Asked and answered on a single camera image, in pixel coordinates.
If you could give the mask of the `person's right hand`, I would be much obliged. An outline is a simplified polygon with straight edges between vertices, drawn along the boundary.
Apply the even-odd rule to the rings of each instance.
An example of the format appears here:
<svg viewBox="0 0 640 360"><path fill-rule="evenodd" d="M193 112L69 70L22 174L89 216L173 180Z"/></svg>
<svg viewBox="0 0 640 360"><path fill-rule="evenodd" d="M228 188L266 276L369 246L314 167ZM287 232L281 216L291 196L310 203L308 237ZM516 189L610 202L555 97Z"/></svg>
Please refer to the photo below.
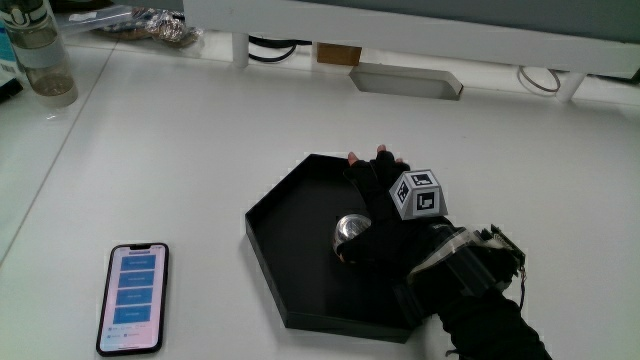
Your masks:
<svg viewBox="0 0 640 360"><path fill-rule="evenodd" d="M403 220L389 190L409 165L380 145L370 161L348 154L345 177L362 197L371 225L336 247L344 262L366 265L401 278L436 251L456 228L444 217Z"/></svg>

